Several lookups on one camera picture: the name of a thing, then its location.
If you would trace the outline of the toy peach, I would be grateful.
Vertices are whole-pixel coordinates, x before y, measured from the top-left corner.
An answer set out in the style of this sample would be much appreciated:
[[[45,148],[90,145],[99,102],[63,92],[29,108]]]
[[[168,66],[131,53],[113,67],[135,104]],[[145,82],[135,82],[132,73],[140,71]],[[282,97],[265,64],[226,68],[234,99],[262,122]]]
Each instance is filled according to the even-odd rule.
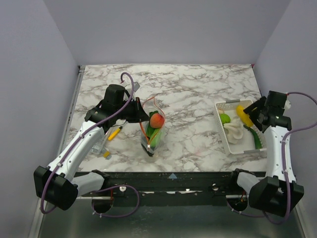
[[[150,119],[150,125],[154,129],[161,128],[164,125],[164,117],[159,113],[154,114]]]

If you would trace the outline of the clear zip top bag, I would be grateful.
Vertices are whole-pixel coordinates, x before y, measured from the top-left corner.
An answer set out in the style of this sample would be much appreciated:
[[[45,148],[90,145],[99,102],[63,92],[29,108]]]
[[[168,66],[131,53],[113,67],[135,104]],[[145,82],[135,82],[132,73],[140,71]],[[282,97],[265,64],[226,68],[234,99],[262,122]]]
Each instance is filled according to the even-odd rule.
[[[150,120],[141,122],[141,146],[149,157],[157,155],[165,137],[165,113],[158,105],[156,98],[151,97],[143,102],[142,109]]]

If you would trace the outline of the toy green vegetable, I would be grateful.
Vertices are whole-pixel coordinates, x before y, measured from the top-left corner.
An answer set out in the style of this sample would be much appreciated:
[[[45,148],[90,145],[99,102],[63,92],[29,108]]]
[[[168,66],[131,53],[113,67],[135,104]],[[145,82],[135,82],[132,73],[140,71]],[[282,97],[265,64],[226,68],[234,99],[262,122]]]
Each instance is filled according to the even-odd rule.
[[[150,148],[154,149],[159,144],[161,140],[161,136],[162,136],[161,128],[156,128],[149,139]]]

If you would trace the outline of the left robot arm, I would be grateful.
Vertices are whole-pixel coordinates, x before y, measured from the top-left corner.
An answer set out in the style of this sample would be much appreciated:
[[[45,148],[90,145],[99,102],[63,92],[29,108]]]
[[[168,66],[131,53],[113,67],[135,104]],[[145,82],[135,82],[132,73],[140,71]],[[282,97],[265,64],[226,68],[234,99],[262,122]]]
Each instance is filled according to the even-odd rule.
[[[78,196],[96,192],[104,196],[109,192],[109,175],[93,170],[82,177],[75,177],[81,162],[92,147],[101,140],[117,120],[128,123],[149,121],[140,99],[134,90],[111,84],[104,99],[90,109],[79,131],[70,144],[48,166],[34,171],[36,195],[61,210],[69,209]]]

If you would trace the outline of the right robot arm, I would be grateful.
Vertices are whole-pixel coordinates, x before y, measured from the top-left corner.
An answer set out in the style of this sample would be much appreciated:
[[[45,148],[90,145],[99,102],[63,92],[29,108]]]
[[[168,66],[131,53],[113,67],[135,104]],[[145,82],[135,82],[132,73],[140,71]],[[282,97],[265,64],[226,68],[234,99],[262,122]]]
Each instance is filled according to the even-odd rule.
[[[297,184],[291,165],[289,139],[292,122],[284,115],[287,96],[269,91],[266,97],[244,109],[266,140],[265,177],[258,179],[250,171],[235,169],[228,181],[231,193],[246,192],[250,207],[263,211],[264,215],[271,213],[284,219],[304,195],[304,188]]]

